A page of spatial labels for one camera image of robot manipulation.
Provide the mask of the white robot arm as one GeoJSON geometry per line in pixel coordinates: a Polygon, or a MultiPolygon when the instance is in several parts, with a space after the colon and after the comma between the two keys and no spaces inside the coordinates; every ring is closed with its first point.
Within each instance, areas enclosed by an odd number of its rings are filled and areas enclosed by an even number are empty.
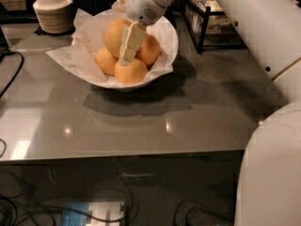
{"type": "Polygon", "coordinates": [[[225,85],[261,125],[246,146],[233,226],[301,226],[300,0],[216,0],[261,67],[225,85]]]}

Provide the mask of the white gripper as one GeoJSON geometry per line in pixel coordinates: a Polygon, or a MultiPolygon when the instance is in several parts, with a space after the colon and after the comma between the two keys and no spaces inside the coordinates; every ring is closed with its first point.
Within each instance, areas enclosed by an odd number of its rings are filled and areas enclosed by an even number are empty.
{"type": "Polygon", "coordinates": [[[128,66],[140,49],[147,27],[155,24],[173,0],[126,0],[126,15],[134,22],[126,25],[122,32],[119,49],[119,64],[128,66]]]}

